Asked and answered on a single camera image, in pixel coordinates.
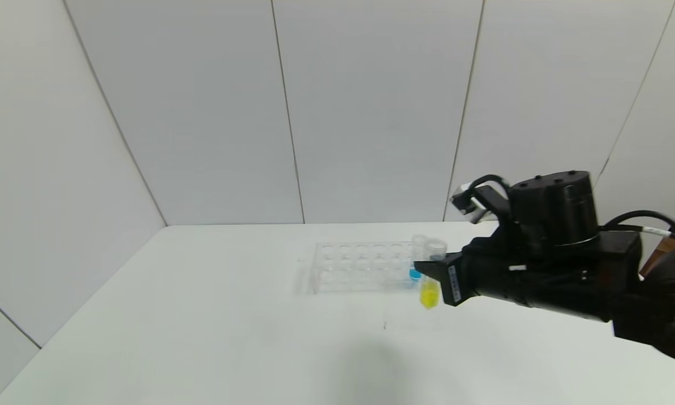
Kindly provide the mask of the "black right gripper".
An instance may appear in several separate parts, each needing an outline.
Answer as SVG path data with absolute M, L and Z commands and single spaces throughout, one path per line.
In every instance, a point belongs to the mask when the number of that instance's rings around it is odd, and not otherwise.
M 499 251 L 461 251 L 448 259 L 414 262 L 421 275 L 443 283 L 448 305 L 459 306 L 469 298 L 487 297 L 534 308 L 527 295 L 525 260 Z

